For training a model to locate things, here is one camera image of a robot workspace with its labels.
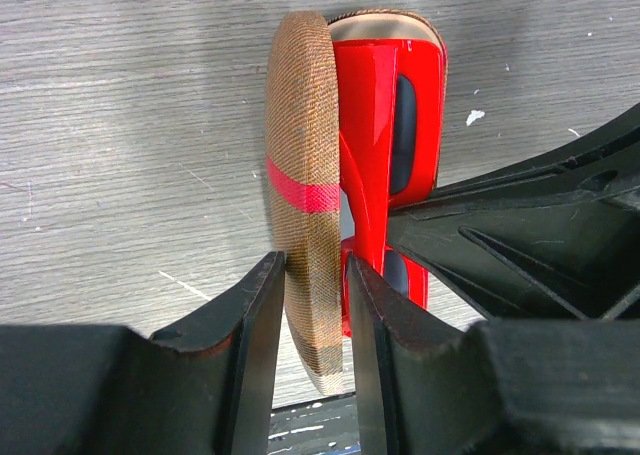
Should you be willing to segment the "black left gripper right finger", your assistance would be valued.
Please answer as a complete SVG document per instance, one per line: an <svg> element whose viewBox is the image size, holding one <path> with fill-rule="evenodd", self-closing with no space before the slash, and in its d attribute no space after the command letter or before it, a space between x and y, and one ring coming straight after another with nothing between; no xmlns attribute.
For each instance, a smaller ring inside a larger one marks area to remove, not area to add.
<svg viewBox="0 0 640 455"><path fill-rule="evenodd" d="M347 262L365 454L635 454L635 321L491 319L460 331Z"/></svg>

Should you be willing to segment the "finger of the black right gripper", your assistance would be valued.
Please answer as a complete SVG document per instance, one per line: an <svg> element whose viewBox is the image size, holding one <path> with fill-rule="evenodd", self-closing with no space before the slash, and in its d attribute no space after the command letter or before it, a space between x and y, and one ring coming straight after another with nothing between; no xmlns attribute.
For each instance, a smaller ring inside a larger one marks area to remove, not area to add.
<svg viewBox="0 0 640 455"><path fill-rule="evenodd" d="M557 149L493 172L435 189L393 215L450 215L515 199L551 197L579 189L603 172L633 176L639 169L639 107Z"/></svg>
<svg viewBox="0 0 640 455"><path fill-rule="evenodd" d="M639 192L440 192L391 211L393 249L487 317L639 316Z"/></svg>

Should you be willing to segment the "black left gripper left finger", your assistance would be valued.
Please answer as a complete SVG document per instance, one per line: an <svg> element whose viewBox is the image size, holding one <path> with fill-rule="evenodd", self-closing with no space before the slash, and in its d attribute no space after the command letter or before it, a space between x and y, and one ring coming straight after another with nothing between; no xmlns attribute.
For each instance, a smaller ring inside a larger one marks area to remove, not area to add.
<svg viewBox="0 0 640 455"><path fill-rule="evenodd" d="M5 454L262 454L285 256L143 337L122 325L1 329Z"/></svg>

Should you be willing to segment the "red sunglasses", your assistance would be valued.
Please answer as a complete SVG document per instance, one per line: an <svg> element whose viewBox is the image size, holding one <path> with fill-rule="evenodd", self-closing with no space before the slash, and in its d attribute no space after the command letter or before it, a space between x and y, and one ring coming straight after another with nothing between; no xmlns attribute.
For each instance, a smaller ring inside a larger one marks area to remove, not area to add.
<svg viewBox="0 0 640 455"><path fill-rule="evenodd" d="M367 261L426 308L426 269L387 240L389 212L424 200L436 182L447 53L427 40L360 39L333 45L339 87L341 256Z"/></svg>

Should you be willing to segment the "brown striped glasses case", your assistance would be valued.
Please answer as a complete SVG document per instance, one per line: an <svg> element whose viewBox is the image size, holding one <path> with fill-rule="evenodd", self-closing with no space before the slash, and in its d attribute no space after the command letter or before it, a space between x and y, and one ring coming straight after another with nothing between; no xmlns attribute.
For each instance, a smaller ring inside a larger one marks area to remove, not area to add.
<svg viewBox="0 0 640 455"><path fill-rule="evenodd" d="M343 388L342 340L351 332L348 257L341 256L339 87L333 45L360 39L427 40L446 49L424 17L369 9L327 20L287 14L277 28L266 76L266 175L276 249L287 255L284 308L315 388Z"/></svg>

